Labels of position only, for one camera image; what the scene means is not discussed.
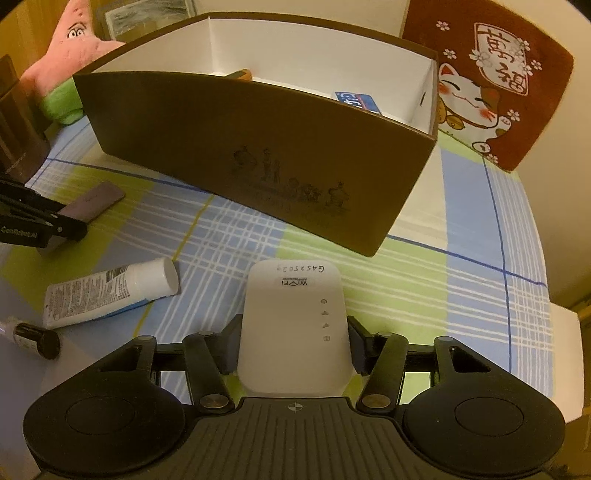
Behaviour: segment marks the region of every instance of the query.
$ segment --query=pink starfish plush toy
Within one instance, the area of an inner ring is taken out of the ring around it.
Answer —
[[[95,35],[89,0],[70,0],[45,56],[22,74],[21,84],[48,119],[72,124],[83,115],[72,75],[121,45]]]

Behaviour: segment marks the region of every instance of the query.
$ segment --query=white tube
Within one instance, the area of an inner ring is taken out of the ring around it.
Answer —
[[[178,274],[169,258],[114,268],[50,285],[43,326],[54,329],[111,317],[177,292]]]

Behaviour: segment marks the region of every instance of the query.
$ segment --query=green plush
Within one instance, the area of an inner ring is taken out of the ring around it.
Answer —
[[[39,107],[49,120],[55,120],[62,125],[73,124],[84,115],[82,101],[72,77],[42,98]]]

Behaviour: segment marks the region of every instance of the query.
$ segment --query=crosshair marking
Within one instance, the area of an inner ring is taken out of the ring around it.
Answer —
[[[287,408],[289,408],[293,413],[298,413],[304,406],[301,403],[295,402],[290,403]]]

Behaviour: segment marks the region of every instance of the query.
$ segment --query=brown container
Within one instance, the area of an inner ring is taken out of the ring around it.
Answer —
[[[74,76],[103,150],[373,255],[433,149],[436,53],[352,25],[204,14]],[[254,81],[220,75],[252,71]],[[382,115],[330,98],[369,94]]]
[[[8,55],[0,59],[0,170],[25,183],[49,153],[45,135],[35,129],[29,101]]]

